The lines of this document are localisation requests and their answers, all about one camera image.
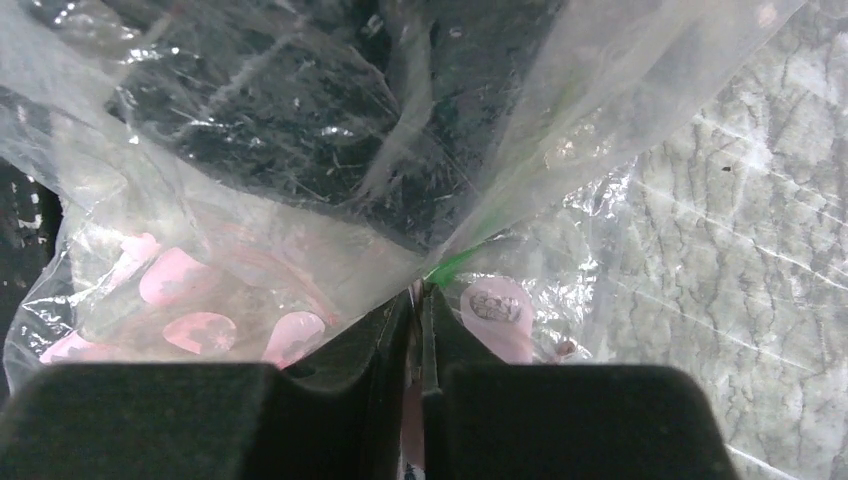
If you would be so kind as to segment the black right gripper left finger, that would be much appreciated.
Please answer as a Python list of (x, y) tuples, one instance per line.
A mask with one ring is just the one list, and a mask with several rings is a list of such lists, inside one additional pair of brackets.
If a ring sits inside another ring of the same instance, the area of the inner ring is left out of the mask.
[(386, 302), (311, 355), (65, 364), (1, 414), (5, 479), (393, 479), (412, 305)]

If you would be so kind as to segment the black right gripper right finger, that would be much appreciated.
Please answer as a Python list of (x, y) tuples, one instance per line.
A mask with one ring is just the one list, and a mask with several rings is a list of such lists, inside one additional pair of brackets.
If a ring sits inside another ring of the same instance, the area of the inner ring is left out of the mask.
[(708, 400), (659, 365), (510, 365), (444, 295), (422, 303), (430, 479), (734, 479)]

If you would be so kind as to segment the fake green chili pepper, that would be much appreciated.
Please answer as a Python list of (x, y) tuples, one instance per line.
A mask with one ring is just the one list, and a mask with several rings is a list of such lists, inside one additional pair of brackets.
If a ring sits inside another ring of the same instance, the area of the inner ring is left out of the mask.
[(450, 285), (480, 249), (481, 245), (477, 245), (444, 258), (423, 276), (424, 283), (440, 288)]

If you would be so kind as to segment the clear zip top bag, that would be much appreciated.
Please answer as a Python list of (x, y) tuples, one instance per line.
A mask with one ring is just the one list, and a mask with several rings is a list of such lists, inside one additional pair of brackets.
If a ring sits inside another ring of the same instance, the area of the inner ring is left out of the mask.
[(686, 122), (797, 1), (5, 1), (1, 155), (55, 192), (11, 390), (298, 360)]

